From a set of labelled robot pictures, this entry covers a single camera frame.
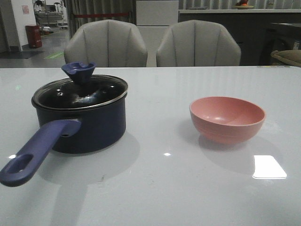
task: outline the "glass lid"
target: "glass lid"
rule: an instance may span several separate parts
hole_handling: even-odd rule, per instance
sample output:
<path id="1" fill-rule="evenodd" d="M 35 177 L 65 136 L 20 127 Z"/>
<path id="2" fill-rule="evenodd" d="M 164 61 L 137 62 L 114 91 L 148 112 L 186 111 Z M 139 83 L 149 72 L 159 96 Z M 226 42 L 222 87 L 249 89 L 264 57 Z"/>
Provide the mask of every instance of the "glass lid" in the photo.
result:
<path id="1" fill-rule="evenodd" d="M 109 75 L 92 75 L 89 82 L 76 84 L 70 78 L 38 89 L 32 103 L 52 110 L 85 110 L 111 104 L 127 94 L 127 82 Z"/>

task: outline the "chair backrest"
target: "chair backrest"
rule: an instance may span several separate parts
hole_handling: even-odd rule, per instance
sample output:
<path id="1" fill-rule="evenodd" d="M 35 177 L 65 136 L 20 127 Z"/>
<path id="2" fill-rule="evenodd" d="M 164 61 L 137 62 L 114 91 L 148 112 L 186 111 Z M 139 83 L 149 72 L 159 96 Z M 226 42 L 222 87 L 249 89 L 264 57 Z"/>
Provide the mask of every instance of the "chair backrest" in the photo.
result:
<path id="1" fill-rule="evenodd" d="M 64 49 L 65 62 L 97 67 L 145 67 L 147 49 L 136 25 L 102 20 L 82 25 Z"/>
<path id="2" fill-rule="evenodd" d="M 167 28 L 157 66 L 238 66 L 240 56 L 240 47 L 223 25 L 190 20 Z"/>

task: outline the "saucepan handle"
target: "saucepan handle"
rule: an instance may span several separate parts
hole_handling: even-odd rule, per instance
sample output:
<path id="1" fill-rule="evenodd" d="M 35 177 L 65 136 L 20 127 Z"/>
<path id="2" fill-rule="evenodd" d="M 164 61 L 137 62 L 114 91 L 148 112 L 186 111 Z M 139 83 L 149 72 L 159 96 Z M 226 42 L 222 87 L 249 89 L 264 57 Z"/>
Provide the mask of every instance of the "saucepan handle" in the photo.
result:
<path id="1" fill-rule="evenodd" d="M 32 178 L 60 136 L 75 134 L 81 127 L 77 119 L 55 120 L 44 124 L 0 171 L 0 183 L 20 186 Z"/>

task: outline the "lid knob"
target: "lid knob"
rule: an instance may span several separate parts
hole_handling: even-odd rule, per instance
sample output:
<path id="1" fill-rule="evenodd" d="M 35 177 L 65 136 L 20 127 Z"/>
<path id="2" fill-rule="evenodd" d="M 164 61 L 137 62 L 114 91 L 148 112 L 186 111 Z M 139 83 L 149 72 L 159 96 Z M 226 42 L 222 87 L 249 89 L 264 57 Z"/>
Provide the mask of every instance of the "lid knob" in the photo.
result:
<path id="1" fill-rule="evenodd" d="M 86 65 L 83 62 L 72 62 L 62 66 L 62 70 L 78 85 L 89 82 L 95 68 L 95 63 Z"/>

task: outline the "navy blue saucepan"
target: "navy blue saucepan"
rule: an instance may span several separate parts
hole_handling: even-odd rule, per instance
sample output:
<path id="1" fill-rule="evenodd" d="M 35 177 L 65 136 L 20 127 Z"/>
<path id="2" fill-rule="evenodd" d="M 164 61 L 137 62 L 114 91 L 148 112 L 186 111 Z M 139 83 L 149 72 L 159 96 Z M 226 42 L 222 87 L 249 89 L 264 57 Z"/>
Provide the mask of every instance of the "navy blue saucepan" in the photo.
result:
<path id="1" fill-rule="evenodd" d="M 51 82 L 32 97 L 40 129 L 0 171 L 0 182 L 20 186 L 32 178 L 51 149 L 88 153 L 118 141 L 126 129 L 127 83 L 92 75 L 95 64 L 75 62 L 62 69 L 70 78 Z"/>

